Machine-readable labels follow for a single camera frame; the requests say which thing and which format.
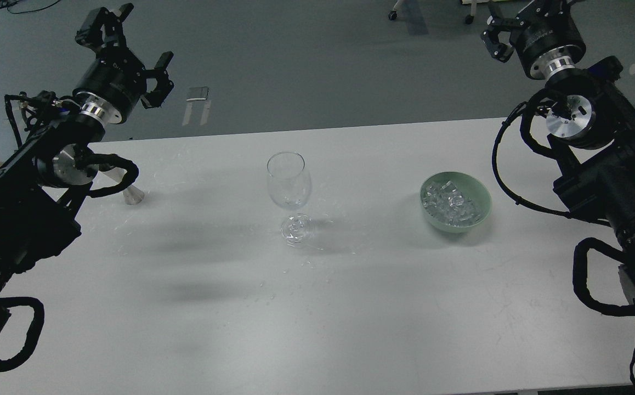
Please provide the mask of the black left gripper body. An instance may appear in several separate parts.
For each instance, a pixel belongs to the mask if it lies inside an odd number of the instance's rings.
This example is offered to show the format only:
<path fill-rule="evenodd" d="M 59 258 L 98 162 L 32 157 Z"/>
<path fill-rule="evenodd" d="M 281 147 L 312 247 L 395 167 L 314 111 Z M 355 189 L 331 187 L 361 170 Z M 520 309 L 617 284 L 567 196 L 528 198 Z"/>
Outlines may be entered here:
<path fill-rule="evenodd" d="M 114 123 L 124 123 L 147 89 L 143 72 L 144 64 L 129 48 L 102 48 L 72 95 L 79 101 L 90 95 L 104 99 L 120 115 Z"/>

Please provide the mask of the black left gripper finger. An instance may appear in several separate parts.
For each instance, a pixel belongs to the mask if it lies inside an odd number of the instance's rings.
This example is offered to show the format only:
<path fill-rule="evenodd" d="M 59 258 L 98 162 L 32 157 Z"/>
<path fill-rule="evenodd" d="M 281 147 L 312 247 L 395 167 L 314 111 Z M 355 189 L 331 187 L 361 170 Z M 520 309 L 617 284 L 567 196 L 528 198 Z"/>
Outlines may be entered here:
<path fill-rule="evenodd" d="M 164 52 L 158 58 L 152 69 L 145 69 L 141 73 L 145 80 L 154 80 L 155 86 L 149 92 L 145 92 L 140 97 L 140 102 L 145 109 L 160 108 L 165 102 L 170 92 L 174 88 L 174 82 L 169 78 L 167 68 L 174 58 L 173 52 Z"/>
<path fill-rule="evenodd" d="M 134 5 L 125 3 L 114 11 L 105 7 L 90 11 L 76 32 L 75 42 L 96 54 L 108 48 L 127 48 L 122 23 L 132 10 Z"/>

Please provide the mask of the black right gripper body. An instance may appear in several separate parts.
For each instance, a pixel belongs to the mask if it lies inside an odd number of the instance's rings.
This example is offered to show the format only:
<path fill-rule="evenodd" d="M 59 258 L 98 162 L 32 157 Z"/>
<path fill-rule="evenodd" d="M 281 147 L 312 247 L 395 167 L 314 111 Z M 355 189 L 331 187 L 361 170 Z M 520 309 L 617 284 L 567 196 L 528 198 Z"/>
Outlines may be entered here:
<path fill-rule="evenodd" d="M 578 63 L 586 54 L 586 45 L 569 11 L 538 15 L 536 10 L 521 10 L 516 18 L 520 29 L 513 31 L 513 48 L 526 77 L 548 78 L 544 68 L 553 58 L 568 56 Z"/>

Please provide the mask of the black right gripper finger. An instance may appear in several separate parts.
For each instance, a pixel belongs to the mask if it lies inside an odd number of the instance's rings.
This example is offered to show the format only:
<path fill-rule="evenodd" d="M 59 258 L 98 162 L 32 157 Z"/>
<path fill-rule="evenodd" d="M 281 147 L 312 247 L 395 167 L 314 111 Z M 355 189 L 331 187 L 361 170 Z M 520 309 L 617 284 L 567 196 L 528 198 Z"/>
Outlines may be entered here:
<path fill-rule="evenodd" d="M 500 34 L 503 32 L 512 33 L 518 27 L 518 19 L 504 18 L 501 16 L 490 16 L 486 21 L 486 29 L 481 33 L 480 38 L 490 53 L 490 56 L 507 63 L 515 53 L 515 47 L 512 43 L 503 42 Z"/>
<path fill-rule="evenodd" d="M 520 20 L 550 18 L 567 13 L 576 1 L 531 1 L 516 15 Z"/>

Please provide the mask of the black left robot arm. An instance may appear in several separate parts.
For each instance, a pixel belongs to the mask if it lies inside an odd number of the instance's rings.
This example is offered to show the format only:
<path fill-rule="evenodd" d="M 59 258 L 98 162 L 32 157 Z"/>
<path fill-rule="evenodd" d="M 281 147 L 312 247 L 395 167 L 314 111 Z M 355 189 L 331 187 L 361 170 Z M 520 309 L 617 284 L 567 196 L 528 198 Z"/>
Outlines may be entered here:
<path fill-rule="evenodd" d="M 81 235 L 75 217 L 87 198 L 132 189 L 139 168 L 115 154 L 94 153 L 105 127 L 128 120 L 138 103 L 159 108 L 174 88 L 172 52 L 152 68 L 130 50 L 123 22 L 134 10 L 92 10 L 75 41 L 96 58 L 70 95 L 5 95 L 17 149 L 0 165 L 0 292 L 13 275 L 60 255 Z M 0 372 L 23 365 L 35 351 L 44 305 L 34 297 L 0 297 Z"/>

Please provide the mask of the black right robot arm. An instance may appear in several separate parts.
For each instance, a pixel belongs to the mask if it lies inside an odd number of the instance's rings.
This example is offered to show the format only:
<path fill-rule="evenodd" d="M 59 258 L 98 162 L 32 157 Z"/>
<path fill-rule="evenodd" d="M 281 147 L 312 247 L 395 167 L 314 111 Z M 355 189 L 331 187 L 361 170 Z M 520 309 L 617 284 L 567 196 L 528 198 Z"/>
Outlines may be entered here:
<path fill-rule="evenodd" d="M 635 108 L 616 88 L 623 67 L 608 56 L 578 66 L 586 45 L 571 1 L 531 1 L 513 18 L 488 3 L 481 40 L 493 59 L 515 53 L 526 77 L 545 85 L 517 105 L 496 135 L 491 167 L 515 204 L 536 212 L 610 227 L 619 245 L 596 238 L 574 248 L 572 285 L 586 307 L 609 317 L 635 318 Z M 554 160 L 561 176 L 553 192 L 566 210 L 549 209 L 515 194 L 498 170 L 498 147 L 511 123 L 536 154 Z M 635 365 L 635 348 L 631 365 Z"/>

